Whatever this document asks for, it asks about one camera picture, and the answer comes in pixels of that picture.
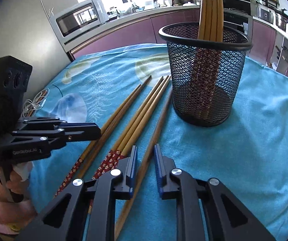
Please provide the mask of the left hand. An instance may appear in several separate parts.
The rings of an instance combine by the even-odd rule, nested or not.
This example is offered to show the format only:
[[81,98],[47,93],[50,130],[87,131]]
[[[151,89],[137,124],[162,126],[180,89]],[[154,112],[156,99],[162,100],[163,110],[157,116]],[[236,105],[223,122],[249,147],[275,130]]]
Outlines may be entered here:
[[[28,199],[30,173],[34,167],[33,162],[19,163],[12,166],[9,179],[4,184],[0,182],[0,202],[19,203]],[[0,180],[3,175],[0,167]]]

